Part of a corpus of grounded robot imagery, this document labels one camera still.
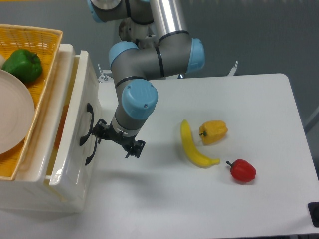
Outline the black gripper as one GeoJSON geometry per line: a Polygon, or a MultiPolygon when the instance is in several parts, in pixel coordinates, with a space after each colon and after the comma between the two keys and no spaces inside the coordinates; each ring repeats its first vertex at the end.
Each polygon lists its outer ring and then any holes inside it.
{"type": "Polygon", "coordinates": [[[97,143],[99,144],[102,140],[111,140],[120,146],[127,152],[125,158],[133,156],[139,158],[142,150],[145,146],[143,140],[135,140],[136,135],[127,136],[123,132],[117,132],[116,127],[111,122],[107,125],[107,122],[103,119],[99,119],[96,125],[93,127],[91,134],[95,136],[97,143]]]}

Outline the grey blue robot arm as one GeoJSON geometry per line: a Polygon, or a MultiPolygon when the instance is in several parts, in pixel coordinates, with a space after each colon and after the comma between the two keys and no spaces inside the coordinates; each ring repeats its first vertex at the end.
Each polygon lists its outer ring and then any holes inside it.
{"type": "Polygon", "coordinates": [[[137,26],[155,25],[154,46],[144,49],[134,39],[110,49],[118,106],[110,123],[100,119],[89,131],[96,143],[110,140],[127,156],[139,157],[145,142],[136,136],[158,101],[152,80],[202,69],[204,47],[190,37],[178,0],[90,0],[88,6],[97,22],[130,19],[137,26]]]}

